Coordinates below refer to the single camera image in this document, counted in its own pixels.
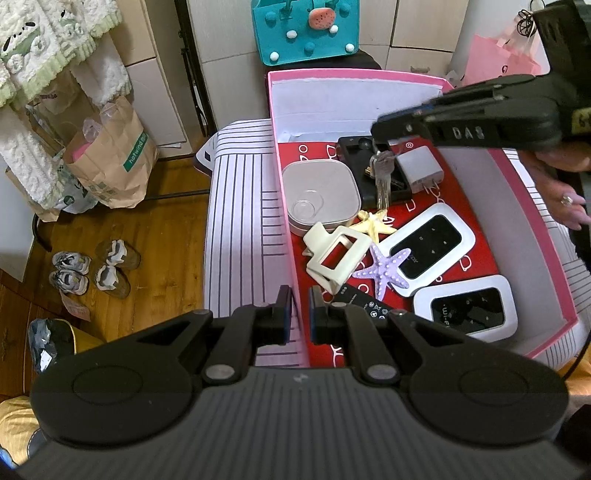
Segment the person right hand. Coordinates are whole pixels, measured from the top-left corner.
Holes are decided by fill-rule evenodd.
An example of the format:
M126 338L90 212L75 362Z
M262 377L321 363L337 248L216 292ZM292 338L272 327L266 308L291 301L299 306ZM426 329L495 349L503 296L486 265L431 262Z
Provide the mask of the person right hand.
M562 144L554 150L542 152L520 150L518 155L556 222L575 231L590 224L590 216L584 208L585 198L554 175L555 170L573 173L589 171L588 144Z

